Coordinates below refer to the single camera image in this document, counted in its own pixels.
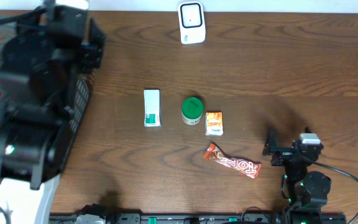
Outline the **red Top chocolate bar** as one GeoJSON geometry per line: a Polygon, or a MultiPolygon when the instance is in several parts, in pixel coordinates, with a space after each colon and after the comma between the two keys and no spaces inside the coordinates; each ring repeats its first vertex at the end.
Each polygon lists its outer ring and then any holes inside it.
{"type": "Polygon", "coordinates": [[[251,179],[256,179],[262,168],[260,163],[255,163],[247,159],[229,157],[217,144],[211,143],[203,156],[205,159],[212,160],[225,167],[232,168],[251,179]]]}

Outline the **orange small box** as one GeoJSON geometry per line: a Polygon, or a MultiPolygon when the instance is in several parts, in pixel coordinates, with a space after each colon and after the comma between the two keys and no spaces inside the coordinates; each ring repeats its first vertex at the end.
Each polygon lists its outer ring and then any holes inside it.
{"type": "Polygon", "coordinates": [[[223,113],[222,112],[207,112],[205,119],[205,128],[207,136],[222,136],[223,135],[223,113]]]}

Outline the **white Panadol box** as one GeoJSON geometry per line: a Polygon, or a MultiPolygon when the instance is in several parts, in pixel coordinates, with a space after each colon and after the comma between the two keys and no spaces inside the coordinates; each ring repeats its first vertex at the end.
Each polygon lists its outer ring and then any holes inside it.
{"type": "Polygon", "coordinates": [[[160,119],[160,90],[144,90],[144,126],[159,127],[160,119]]]}

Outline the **green lid jar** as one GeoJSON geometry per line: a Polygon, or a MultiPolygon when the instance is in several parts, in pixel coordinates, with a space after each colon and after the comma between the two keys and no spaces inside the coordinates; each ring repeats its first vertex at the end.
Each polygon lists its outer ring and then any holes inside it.
{"type": "Polygon", "coordinates": [[[181,107],[182,120],[187,125],[196,125],[201,121],[204,106],[196,97],[186,98],[181,107]]]}

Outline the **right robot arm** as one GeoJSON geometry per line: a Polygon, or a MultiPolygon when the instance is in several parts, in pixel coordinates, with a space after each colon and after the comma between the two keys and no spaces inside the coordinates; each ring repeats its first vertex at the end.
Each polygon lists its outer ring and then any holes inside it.
{"type": "Polygon", "coordinates": [[[331,179],[308,167],[318,160],[323,145],[308,128],[290,147],[280,147],[273,128],[268,130],[262,154],[271,156],[272,166],[284,167],[281,193],[289,205],[272,215],[270,223],[324,224],[321,207],[328,202],[331,179]]]}

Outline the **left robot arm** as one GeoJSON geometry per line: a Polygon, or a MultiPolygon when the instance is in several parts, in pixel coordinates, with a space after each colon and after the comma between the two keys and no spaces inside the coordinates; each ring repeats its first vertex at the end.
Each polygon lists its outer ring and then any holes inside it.
{"type": "Polygon", "coordinates": [[[90,100],[106,36],[88,1],[44,1],[0,18],[15,36],[0,54],[0,223],[48,223],[90,100]]]}

